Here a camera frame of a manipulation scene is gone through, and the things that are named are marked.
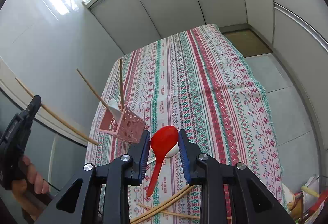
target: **human hand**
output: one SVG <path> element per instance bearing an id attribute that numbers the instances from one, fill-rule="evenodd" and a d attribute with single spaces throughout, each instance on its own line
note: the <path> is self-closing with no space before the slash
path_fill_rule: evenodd
<path id="1" fill-rule="evenodd" d="M 27 166 L 27 180 L 29 183 L 34 184 L 34 192 L 36 194 L 49 192 L 49 185 L 41 174 L 37 172 L 35 166 L 31 163 L 27 156 L 23 156 L 23 162 Z M 24 195 L 27 190 L 27 182 L 23 180 L 14 180 L 12 182 L 12 190 L 15 199 L 19 202 L 21 207 L 30 214 L 33 220 L 36 220 L 42 213 L 42 209 L 37 208 L 29 199 Z"/>

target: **yellow object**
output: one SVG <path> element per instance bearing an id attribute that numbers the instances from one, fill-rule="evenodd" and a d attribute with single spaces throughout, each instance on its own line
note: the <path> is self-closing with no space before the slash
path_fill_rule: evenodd
<path id="1" fill-rule="evenodd" d="M 306 186 L 302 186 L 301 190 L 314 197 L 317 197 L 317 198 L 319 198 L 319 196 L 320 196 L 316 191 L 311 190 L 311 189 L 307 188 Z"/>

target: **chopstick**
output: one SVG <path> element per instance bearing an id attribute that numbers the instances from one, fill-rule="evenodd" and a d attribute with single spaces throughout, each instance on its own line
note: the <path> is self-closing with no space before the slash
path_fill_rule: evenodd
<path id="1" fill-rule="evenodd" d="M 150 207 L 150 206 L 145 206 L 145 205 L 142 205 L 142 204 L 137 204 L 137 205 L 142 206 L 142 207 L 147 208 L 147 209 L 152 209 L 152 207 Z M 199 216 L 178 214 L 178 213 L 170 212 L 170 211 L 167 211 L 167 210 L 163 210 L 162 213 L 165 213 L 165 214 L 168 214 L 168 215 L 172 215 L 172 216 L 183 217 L 183 218 L 200 219 Z"/>
<path id="2" fill-rule="evenodd" d="M 15 78 L 18 83 L 23 87 L 23 89 L 33 98 L 34 94 L 18 79 Z M 90 137 L 86 136 L 84 133 L 80 132 L 76 128 L 74 128 L 72 125 L 68 124 L 65 120 L 57 116 L 54 112 L 50 110 L 44 103 L 41 103 L 41 106 L 43 107 L 44 110 L 46 110 L 50 115 L 52 115 L 55 119 L 57 119 L 60 123 L 62 123 L 64 126 L 68 127 L 70 130 L 74 131 L 76 134 L 80 135 L 82 138 L 86 139 L 88 142 L 94 144 L 94 145 L 99 145 L 98 142 L 95 140 L 91 139 Z"/>
<path id="3" fill-rule="evenodd" d="M 185 188 L 183 188 L 181 191 L 177 192 L 175 195 L 170 197 L 165 202 L 159 204 L 156 207 L 153 207 L 152 209 L 150 209 L 146 213 L 131 219 L 130 224 L 138 224 L 138 223 L 140 223 L 140 222 L 142 222 L 142 221 L 144 221 L 144 220 L 146 220 L 146 219 L 160 213 L 164 209 L 167 209 L 170 205 L 174 204 L 177 200 L 181 199 L 185 194 L 187 194 L 189 191 L 191 191 L 192 188 L 193 188 L 193 186 L 187 185 Z"/>
<path id="4" fill-rule="evenodd" d="M 119 69 L 120 69 L 121 109 L 122 109 L 122 112 L 123 112 L 123 109 L 124 109 L 124 94 L 123 94 L 122 58 L 120 58 L 119 62 L 120 62 Z"/>
<path id="5" fill-rule="evenodd" d="M 110 111 L 109 105 L 106 104 L 106 102 L 97 94 L 96 90 L 91 86 L 91 84 L 87 81 L 87 79 L 82 75 L 81 71 L 77 68 L 77 72 L 81 75 L 82 79 L 85 81 L 85 83 L 89 86 L 90 90 L 96 95 L 99 101 L 106 107 L 108 111 Z"/>

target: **table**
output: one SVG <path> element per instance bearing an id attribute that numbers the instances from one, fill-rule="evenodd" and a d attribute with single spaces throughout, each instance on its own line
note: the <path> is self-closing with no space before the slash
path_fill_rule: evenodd
<path id="1" fill-rule="evenodd" d="M 146 122 L 153 135 L 166 125 L 186 130 L 189 140 L 221 163 L 245 163 L 277 200 L 285 205 L 276 137 L 268 99 L 243 56 L 216 25 L 204 25 L 151 43 L 123 57 L 125 103 Z M 102 98 L 119 101 L 118 62 L 106 83 Z M 88 144 L 86 163 L 104 165 L 127 153 L 129 144 L 98 132 L 105 107 L 99 103 Z M 181 190 L 186 181 L 180 155 L 163 163 L 152 197 L 146 197 L 151 171 L 148 165 L 140 187 L 129 186 L 130 218 L 140 215 L 143 203 L 156 206 Z M 201 187 L 168 210 L 200 214 Z M 104 190 L 100 207 L 102 210 Z M 158 214 L 148 222 L 198 223 Z"/>

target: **pink utensil holder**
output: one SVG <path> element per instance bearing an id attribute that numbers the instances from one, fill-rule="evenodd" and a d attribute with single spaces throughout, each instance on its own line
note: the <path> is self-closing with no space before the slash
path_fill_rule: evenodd
<path id="1" fill-rule="evenodd" d="M 125 142 L 139 143 L 145 125 L 146 123 L 140 117 L 125 106 L 118 123 L 112 113 L 106 110 L 98 131 L 108 133 Z"/>

